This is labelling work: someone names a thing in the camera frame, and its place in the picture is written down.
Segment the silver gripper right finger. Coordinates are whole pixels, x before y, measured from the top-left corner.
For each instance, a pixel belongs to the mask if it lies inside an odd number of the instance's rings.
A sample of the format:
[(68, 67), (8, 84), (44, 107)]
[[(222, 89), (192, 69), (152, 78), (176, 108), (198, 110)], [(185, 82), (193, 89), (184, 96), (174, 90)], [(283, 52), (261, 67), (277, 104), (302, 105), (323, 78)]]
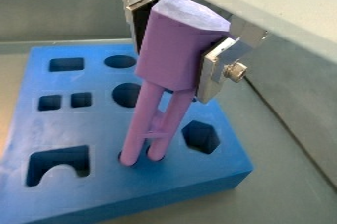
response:
[(230, 18), (229, 34), (220, 39), (201, 56), (196, 98), (202, 103), (221, 91), (226, 79), (238, 83), (248, 71), (240, 59), (256, 49), (267, 31), (238, 16)]

